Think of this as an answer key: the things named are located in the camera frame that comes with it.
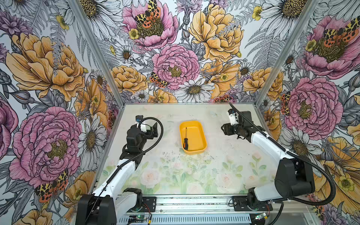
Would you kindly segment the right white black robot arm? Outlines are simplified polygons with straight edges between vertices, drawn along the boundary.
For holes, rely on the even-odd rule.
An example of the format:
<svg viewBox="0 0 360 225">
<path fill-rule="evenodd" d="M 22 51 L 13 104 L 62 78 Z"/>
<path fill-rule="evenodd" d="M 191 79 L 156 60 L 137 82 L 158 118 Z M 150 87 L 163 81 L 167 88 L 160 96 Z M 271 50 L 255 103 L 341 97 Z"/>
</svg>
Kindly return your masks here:
<svg viewBox="0 0 360 225">
<path fill-rule="evenodd" d="M 274 181 L 248 191 L 246 201 L 250 209 L 257 210 L 271 200 L 290 199 L 315 191 L 313 168 L 304 162 L 306 157 L 291 156 L 289 150 L 277 143 L 261 126 L 253 124 L 251 112 L 229 109 L 228 115 L 230 122 L 221 127 L 225 135 L 246 139 L 277 163 Z"/>
</svg>

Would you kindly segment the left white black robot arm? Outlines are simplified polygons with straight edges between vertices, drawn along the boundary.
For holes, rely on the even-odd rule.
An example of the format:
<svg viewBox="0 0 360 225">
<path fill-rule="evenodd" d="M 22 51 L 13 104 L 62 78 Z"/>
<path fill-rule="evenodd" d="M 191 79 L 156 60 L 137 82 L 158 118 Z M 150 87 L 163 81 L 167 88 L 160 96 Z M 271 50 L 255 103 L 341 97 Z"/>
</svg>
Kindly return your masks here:
<svg viewBox="0 0 360 225">
<path fill-rule="evenodd" d="M 127 131 L 127 143 L 122 148 L 120 160 L 109 177 L 92 194 L 83 195 L 77 204 L 77 225 L 116 225 L 127 212 L 134 212 L 128 224 L 151 223 L 156 198 L 144 198 L 138 188 L 123 188 L 128 178 L 136 171 L 143 156 L 147 140 L 163 136 L 160 122 L 154 125 L 137 123 Z"/>
</svg>

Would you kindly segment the black orange handled screwdriver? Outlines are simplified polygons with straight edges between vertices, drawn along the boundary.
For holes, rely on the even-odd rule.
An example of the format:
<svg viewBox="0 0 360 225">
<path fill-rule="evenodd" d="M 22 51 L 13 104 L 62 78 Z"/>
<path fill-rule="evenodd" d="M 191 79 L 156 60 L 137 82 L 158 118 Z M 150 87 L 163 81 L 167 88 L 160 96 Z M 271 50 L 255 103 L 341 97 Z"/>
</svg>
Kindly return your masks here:
<svg viewBox="0 0 360 225">
<path fill-rule="evenodd" d="M 184 150 L 188 150 L 188 138 L 187 138 L 188 128 L 185 128 L 185 138 L 184 138 Z"/>
</svg>

